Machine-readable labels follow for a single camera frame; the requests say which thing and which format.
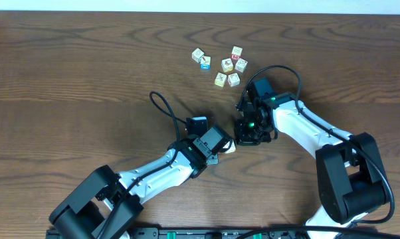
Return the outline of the wooden block yellow edge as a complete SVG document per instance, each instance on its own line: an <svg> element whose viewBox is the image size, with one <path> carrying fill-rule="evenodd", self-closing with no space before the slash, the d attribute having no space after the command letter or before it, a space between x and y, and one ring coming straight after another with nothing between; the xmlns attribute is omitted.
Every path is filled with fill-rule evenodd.
<svg viewBox="0 0 400 239"><path fill-rule="evenodd" d="M223 153L232 153L236 150L236 146L233 140L231 140L230 142L228 142L225 146L224 146L224 151Z"/></svg>

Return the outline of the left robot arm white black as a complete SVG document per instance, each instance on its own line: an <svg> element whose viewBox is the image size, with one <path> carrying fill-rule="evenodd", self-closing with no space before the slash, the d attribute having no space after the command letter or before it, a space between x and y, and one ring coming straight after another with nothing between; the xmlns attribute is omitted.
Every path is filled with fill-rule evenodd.
<svg viewBox="0 0 400 239"><path fill-rule="evenodd" d="M94 170L50 214L63 238L120 238L149 199L198 177L230 142L219 126L176 141L159 159L130 171Z"/></svg>

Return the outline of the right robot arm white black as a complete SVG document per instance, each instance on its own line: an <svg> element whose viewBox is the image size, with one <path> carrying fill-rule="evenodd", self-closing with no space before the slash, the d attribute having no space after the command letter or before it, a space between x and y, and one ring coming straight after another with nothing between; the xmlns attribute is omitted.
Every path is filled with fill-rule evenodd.
<svg viewBox="0 0 400 239"><path fill-rule="evenodd" d="M259 145L284 133L316 161L321 207L297 232L307 238L339 238L364 218L388 204L387 222L395 209L394 194L374 138L353 135L312 113L297 96L272 91L242 94L235 123L238 145Z"/></svg>

